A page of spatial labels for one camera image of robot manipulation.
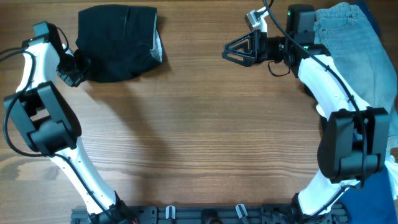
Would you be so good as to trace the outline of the black pants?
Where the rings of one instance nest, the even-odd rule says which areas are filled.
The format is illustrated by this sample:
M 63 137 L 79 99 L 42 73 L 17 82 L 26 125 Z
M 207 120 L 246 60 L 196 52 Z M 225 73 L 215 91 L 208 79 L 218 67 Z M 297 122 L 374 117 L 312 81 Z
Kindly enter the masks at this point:
M 76 46 L 91 62 L 85 79 L 121 82 L 161 65 L 157 20 L 157 9 L 149 6 L 109 4 L 80 11 Z

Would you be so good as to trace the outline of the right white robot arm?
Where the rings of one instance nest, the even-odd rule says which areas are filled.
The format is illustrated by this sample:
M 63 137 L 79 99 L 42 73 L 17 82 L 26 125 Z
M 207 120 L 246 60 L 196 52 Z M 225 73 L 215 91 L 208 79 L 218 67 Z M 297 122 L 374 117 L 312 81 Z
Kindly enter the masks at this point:
M 250 31 L 227 43 L 222 56 L 244 67 L 283 62 L 317 100 L 327 121 L 317 152 L 319 169 L 294 195 L 288 217 L 292 223 L 319 223 L 348 189 L 363 188 L 370 175 L 383 170 L 389 115 L 358 96 L 329 50 L 315 43 L 313 6 L 290 5 L 287 25 L 277 37 L 267 33 L 266 18 L 271 16 L 269 2 L 247 13 Z

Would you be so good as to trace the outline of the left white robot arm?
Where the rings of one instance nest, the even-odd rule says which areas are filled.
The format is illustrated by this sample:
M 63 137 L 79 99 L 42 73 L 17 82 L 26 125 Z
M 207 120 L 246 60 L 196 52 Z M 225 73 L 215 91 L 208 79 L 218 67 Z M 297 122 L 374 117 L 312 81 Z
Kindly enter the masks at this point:
M 86 209 L 73 212 L 72 223 L 137 223 L 136 215 L 100 176 L 81 139 L 80 122 L 55 86 L 85 80 L 91 62 L 72 52 L 63 31 L 46 21 L 34 25 L 34 37 L 21 47 L 2 51 L 4 58 L 23 55 L 24 73 L 16 92 L 4 98 L 4 137 L 26 157 L 48 157 L 68 177 Z

